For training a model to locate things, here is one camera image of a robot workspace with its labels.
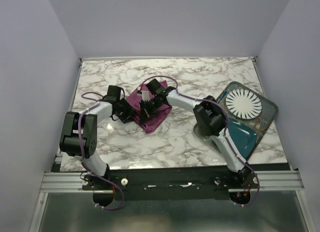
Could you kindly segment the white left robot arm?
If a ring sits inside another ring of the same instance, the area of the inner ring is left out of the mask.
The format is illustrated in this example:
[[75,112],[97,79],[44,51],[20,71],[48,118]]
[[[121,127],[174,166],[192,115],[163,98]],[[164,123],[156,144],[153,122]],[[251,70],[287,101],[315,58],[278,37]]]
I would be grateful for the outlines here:
[[126,124],[132,122],[136,114],[125,99],[113,103],[99,100],[82,112],[69,111],[64,117],[59,149],[77,158],[89,173],[95,175],[93,183],[99,189],[107,189],[111,183],[111,177],[106,174],[109,166],[96,152],[98,124],[113,116]]

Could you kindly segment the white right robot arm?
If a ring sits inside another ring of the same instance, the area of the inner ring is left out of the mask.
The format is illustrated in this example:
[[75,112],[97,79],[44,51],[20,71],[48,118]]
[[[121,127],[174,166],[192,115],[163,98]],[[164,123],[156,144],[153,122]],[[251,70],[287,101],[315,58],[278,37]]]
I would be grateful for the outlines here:
[[176,88],[160,87],[152,92],[138,88],[137,94],[140,101],[140,123],[143,124],[155,117],[163,105],[178,107],[192,112],[200,131],[209,137],[218,147],[230,171],[230,183],[241,188],[248,182],[248,176],[252,169],[246,159],[240,154],[229,132],[230,119],[226,111],[216,102],[212,96],[207,98],[195,98],[177,92]]

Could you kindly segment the purple cloth napkin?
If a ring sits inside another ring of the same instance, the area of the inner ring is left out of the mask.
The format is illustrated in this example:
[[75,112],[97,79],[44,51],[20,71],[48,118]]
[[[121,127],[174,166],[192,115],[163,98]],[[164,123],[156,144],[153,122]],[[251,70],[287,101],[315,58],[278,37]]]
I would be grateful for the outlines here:
[[[154,132],[160,124],[165,120],[165,118],[169,115],[170,111],[172,110],[172,106],[169,105],[166,96],[171,92],[174,88],[168,86],[165,80],[159,81],[164,87],[165,91],[158,95],[152,95],[146,87],[147,83],[144,83],[138,86],[127,98],[126,101],[136,110],[136,116],[134,117],[133,122],[135,122],[138,126],[140,126],[145,133],[149,134]],[[164,97],[166,102],[158,109],[158,113],[155,117],[151,118],[144,124],[139,124],[140,121],[140,101],[149,101],[154,97]]]

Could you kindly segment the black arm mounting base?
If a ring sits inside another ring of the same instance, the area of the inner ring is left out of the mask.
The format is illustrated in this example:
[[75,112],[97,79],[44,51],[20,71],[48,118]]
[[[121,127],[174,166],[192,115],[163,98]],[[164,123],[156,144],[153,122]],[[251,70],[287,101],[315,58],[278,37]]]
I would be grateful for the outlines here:
[[232,199],[247,204],[258,188],[249,169],[237,173],[225,165],[108,170],[106,178],[110,182],[86,174],[82,189],[103,201]]

